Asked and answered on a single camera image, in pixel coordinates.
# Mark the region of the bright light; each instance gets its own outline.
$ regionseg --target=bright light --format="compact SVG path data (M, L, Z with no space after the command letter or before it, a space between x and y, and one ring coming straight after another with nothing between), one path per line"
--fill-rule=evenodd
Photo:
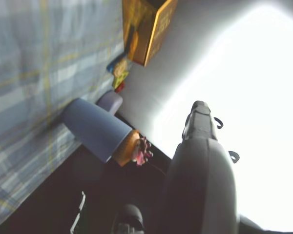
M256 7L179 87L154 122L162 127L153 141L172 157L193 102L206 101L225 124L219 141L241 156L240 213L264 229L293 231L293 19Z

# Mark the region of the dark floor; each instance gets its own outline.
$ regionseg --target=dark floor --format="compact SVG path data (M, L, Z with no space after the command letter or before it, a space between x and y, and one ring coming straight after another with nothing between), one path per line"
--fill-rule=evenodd
M147 222L169 160L159 156L150 161L153 165L130 163L121 168L113 160L102 164L82 146L0 226L0 234L69 233L81 191L86 203L78 233L109 233L115 214L126 203L137 205Z

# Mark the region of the blue plaid fabric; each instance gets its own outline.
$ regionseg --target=blue plaid fabric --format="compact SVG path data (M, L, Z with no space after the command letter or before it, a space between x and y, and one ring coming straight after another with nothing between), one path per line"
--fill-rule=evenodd
M0 0L0 224L80 145L59 115L123 51L121 0Z

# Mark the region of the orange box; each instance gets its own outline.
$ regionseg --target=orange box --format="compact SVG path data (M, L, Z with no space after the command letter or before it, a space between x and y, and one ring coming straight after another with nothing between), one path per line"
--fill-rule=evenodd
M130 26L137 33L128 58L146 66L160 50L178 0L123 0L124 42Z

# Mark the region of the tablecloth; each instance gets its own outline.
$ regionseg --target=tablecloth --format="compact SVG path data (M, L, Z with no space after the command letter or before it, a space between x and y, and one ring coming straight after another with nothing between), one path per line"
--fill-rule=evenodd
M61 111L112 89L120 0L0 0L0 224L80 145Z

